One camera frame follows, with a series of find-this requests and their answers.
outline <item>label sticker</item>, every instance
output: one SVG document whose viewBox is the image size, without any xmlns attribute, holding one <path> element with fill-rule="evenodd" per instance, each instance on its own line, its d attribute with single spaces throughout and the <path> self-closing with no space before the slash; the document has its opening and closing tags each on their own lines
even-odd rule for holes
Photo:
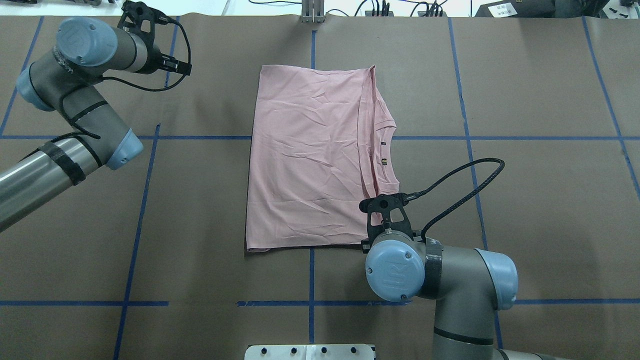
<svg viewBox="0 0 640 360">
<path fill-rule="evenodd" d="M 507 17 L 518 15 L 518 12 L 516 12 L 511 3 L 489 6 L 487 9 L 489 9 L 493 17 Z"/>
</svg>

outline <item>black band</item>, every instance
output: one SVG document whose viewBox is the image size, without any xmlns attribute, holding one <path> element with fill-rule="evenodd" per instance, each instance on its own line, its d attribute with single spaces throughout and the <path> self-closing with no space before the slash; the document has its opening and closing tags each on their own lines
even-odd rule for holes
<svg viewBox="0 0 640 360">
<path fill-rule="evenodd" d="M 76 116 L 72 117 L 69 120 L 69 123 L 74 126 L 76 124 L 76 122 L 78 120 L 80 120 L 83 116 L 85 116 L 86 114 L 90 113 L 93 110 L 96 110 L 97 108 L 101 107 L 102 105 L 107 105 L 108 102 L 106 102 L 105 100 L 102 101 L 98 101 L 95 104 L 85 108 L 83 111 L 80 111 Z"/>
<path fill-rule="evenodd" d="M 62 171 L 64 171 L 65 174 L 69 176 L 69 179 L 71 179 L 71 182 L 74 185 L 78 185 L 82 180 L 86 179 L 86 176 L 82 171 L 80 165 L 74 163 L 74 161 L 69 158 L 69 155 L 67 155 L 66 152 L 57 147 L 56 144 L 52 142 L 45 142 L 44 144 L 39 146 L 38 150 L 48 155 L 53 160 L 53 162 L 55 162 L 62 169 Z"/>
<path fill-rule="evenodd" d="M 534 355 L 537 355 L 542 360 L 556 360 L 556 357 L 551 355 L 545 355 L 545 354 L 534 354 Z"/>
<path fill-rule="evenodd" d="M 98 167 L 101 167 L 104 165 L 102 163 L 102 160 L 100 160 L 100 157 L 98 156 L 98 154 L 96 154 L 95 151 L 93 151 L 93 148 L 89 146 L 89 144 L 86 142 L 85 139 L 82 138 L 82 136 L 75 135 L 74 139 L 78 140 L 84 147 L 86 147 L 86 150 L 91 154 L 91 156 L 93 156 L 93 159 L 95 160 L 95 163 L 98 164 Z"/>
<path fill-rule="evenodd" d="M 424 263 L 424 286 L 421 297 L 435 300 L 440 290 L 442 277 L 442 244 L 438 240 L 427 239 L 427 256 Z"/>
<path fill-rule="evenodd" d="M 499 348 L 497 350 L 500 353 L 500 355 L 502 355 L 503 360 L 509 360 L 509 357 L 507 356 L 507 354 L 504 353 L 504 351 L 502 351 L 501 348 Z"/>
<path fill-rule="evenodd" d="M 471 336 L 454 334 L 453 332 L 438 329 L 435 326 L 433 327 L 433 333 L 436 335 L 440 335 L 443 338 L 460 341 L 462 343 L 469 343 L 474 345 L 493 345 L 493 339 L 472 338 Z"/>
</svg>

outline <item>light blue plastic cap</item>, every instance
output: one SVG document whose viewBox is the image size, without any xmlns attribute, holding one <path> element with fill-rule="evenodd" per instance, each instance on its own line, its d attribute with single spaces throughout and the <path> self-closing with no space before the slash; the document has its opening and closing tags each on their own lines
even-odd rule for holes
<svg viewBox="0 0 640 360">
<path fill-rule="evenodd" d="M 63 20 L 56 41 L 64 57 L 82 66 L 102 65 L 111 60 L 118 48 L 118 37 L 111 26 L 82 16 Z"/>
<path fill-rule="evenodd" d="M 111 170 L 118 170 L 122 165 L 128 163 L 129 160 L 138 156 L 144 148 L 140 139 L 133 133 L 133 130 L 129 129 L 124 138 L 122 138 L 120 145 L 116 148 L 116 151 L 111 155 L 109 161 L 107 161 L 107 166 Z"/>
<path fill-rule="evenodd" d="M 18 80 L 15 82 L 15 87 L 18 89 L 18 92 L 20 93 L 22 98 L 27 102 L 33 104 L 33 106 L 35 106 L 37 109 L 44 111 L 53 111 L 54 108 L 47 105 L 47 103 L 44 102 L 40 98 L 40 96 L 38 96 L 38 93 L 36 93 L 36 90 L 33 88 L 33 84 L 31 84 L 31 78 L 29 75 L 30 70 L 31 65 L 29 65 L 28 68 L 24 69 L 20 73 L 20 75 L 18 76 Z"/>
<path fill-rule="evenodd" d="M 409 245 L 384 240 L 371 248 L 365 261 L 369 286 L 387 301 L 404 301 L 420 291 L 424 283 L 424 263 Z"/>
<path fill-rule="evenodd" d="M 493 280 L 498 298 L 498 310 L 511 309 L 518 293 L 518 271 L 513 260 L 505 254 L 476 249 Z"/>
</svg>

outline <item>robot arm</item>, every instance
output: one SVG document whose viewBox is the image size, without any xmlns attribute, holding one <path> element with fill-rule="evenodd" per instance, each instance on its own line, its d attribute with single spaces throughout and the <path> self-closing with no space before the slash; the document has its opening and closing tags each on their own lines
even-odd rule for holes
<svg viewBox="0 0 640 360">
<path fill-rule="evenodd" d="M 499 161 L 504 166 L 504 162 L 495 160 L 473 163 Z M 507 255 L 496 252 L 443 246 L 425 237 L 425 230 L 422 236 L 416 236 L 404 206 L 428 190 L 422 194 L 380 195 L 360 203 L 360 210 L 368 214 L 369 239 L 363 240 L 362 249 L 367 254 L 365 274 L 371 289 L 388 301 L 404 301 L 416 295 L 436 300 L 433 360 L 566 360 L 493 347 L 494 311 L 511 308 L 516 299 L 515 264 Z M 448 212 L 471 197 L 467 195 Z M 394 209 L 401 211 L 402 220 L 392 221 Z M 381 215 L 381 225 L 371 225 L 374 214 Z"/>
<path fill-rule="evenodd" d="M 99 167 L 116 170 L 142 151 L 133 130 L 94 87 L 107 79 L 105 71 L 162 69 L 182 74 L 176 84 L 191 73 L 190 59 L 177 61 L 154 43 L 155 24 L 179 25 L 175 20 L 142 2 L 126 1 L 122 10 L 117 28 L 93 18 L 65 19 L 56 46 L 20 74 L 22 97 L 40 110 L 57 110 L 75 131 L 0 174 L 0 232 Z M 149 21 L 150 32 L 142 31 L 143 21 Z"/>
</svg>

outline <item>pink shirt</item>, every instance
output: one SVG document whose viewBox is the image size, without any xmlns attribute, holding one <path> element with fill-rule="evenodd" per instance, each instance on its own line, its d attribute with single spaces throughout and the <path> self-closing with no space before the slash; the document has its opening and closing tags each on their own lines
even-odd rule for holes
<svg viewBox="0 0 640 360">
<path fill-rule="evenodd" d="M 249 164 L 247 250 L 365 239 L 367 215 L 358 203 L 398 192 L 390 155 L 395 130 L 374 67 L 263 66 Z"/>
</svg>

